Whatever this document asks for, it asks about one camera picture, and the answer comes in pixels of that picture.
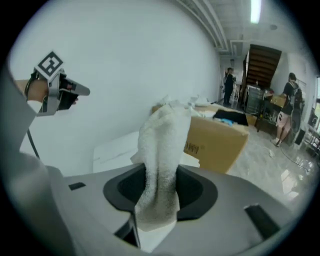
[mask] hand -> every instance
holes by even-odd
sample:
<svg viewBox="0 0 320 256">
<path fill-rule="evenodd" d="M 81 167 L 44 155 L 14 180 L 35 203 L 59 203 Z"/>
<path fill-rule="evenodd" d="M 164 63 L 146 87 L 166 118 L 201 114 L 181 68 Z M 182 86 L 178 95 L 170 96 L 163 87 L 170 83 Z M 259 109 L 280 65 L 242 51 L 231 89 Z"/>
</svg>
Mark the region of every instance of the hand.
<svg viewBox="0 0 320 256">
<path fill-rule="evenodd" d="M 19 90 L 25 94 L 25 88 L 28 80 L 16 80 L 16 85 Z M 72 85 L 67 86 L 68 90 L 72 89 Z M 28 92 L 28 101 L 36 101 L 42 103 L 44 98 L 48 95 L 48 85 L 46 80 L 35 80 L 31 85 Z"/>
</svg>

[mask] black shirt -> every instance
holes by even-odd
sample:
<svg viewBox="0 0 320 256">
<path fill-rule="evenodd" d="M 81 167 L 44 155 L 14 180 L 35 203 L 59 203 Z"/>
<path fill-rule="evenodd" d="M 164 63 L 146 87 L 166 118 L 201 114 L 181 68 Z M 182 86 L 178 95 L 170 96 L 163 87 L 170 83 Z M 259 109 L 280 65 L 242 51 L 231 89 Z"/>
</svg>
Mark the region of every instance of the black shirt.
<svg viewBox="0 0 320 256">
<path fill-rule="evenodd" d="M 234 88 L 234 77 L 232 74 L 226 75 L 225 88 L 226 89 Z"/>
<path fill-rule="evenodd" d="M 290 100 L 291 100 L 291 97 L 294 96 L 294 94 L 295 94 L 295 89 L 291 85 L 291 83 L 287 82 L 285 84 L 283 93 L 286 95 L 286 100 L 285 100 L 283 108 L 281 109 L 281 112 L 283 112 L 287 115 L 291 115 L 293 108 L 290 104 Z"/>
</svg>

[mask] ceiling light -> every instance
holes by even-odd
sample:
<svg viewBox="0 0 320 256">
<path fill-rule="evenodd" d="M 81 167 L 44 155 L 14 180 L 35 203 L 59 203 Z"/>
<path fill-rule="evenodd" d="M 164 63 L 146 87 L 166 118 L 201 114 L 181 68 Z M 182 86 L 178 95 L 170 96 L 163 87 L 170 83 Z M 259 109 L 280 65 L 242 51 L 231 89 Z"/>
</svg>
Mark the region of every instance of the ceiling light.
<svg viewBox="0 0 320 256">
<path fill-rule="evenodd" d="M 262 0 L 251 0 L 251 23 L 259 23 L 261 13 L 261 1 Z"/>
</svg>

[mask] ceiling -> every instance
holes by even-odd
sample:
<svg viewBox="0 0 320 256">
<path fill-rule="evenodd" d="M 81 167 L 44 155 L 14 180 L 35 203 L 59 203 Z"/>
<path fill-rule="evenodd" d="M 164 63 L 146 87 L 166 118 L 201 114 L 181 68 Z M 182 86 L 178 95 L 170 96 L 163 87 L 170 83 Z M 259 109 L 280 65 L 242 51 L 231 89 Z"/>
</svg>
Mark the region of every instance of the ceiling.
<svg viewBox="0 0 320 256">
<path fill-rule="evenodd" d="M 250 22 L 251 0 L 177 1 L 197 17 L 222 57 L 243 59 L 250 44 L 302 55 L 309 53 L 293 22 L 273 0 L 262 0 L 258 24 Z"/>
</svg>

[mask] white wall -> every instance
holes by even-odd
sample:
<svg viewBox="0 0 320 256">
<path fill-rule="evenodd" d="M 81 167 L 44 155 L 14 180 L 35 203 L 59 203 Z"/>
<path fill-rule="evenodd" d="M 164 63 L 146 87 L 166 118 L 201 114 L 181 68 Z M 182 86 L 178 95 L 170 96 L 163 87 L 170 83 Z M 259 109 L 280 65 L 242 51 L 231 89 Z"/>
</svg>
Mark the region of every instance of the white wall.
<svg viewBox="0 0 320 256">
<path fill-rule="evenodd" d="M 281 57 L 271 80 L 270 88 L 274 90 L 276 95 L 280 95 L 284 92 L 286 83 L 289 77 L 289 63 L 288 55 L 285 52 L 281 53 Z"/>
<path fill-rule="evenodd" d="M 94 147 L 137 131 L 166 94 L 218 99 L 218 54 L 170 1 L 51 1 L 12 49 L 14 78 L 28 79 L 52 49 L 67 75 L 91 90 L 70 110 L 37 117 L 30 127 L 42 161 L 65 176 L 90 173 Z M 27 141 L 21 150 L 32 153 Z"/>
</svg>

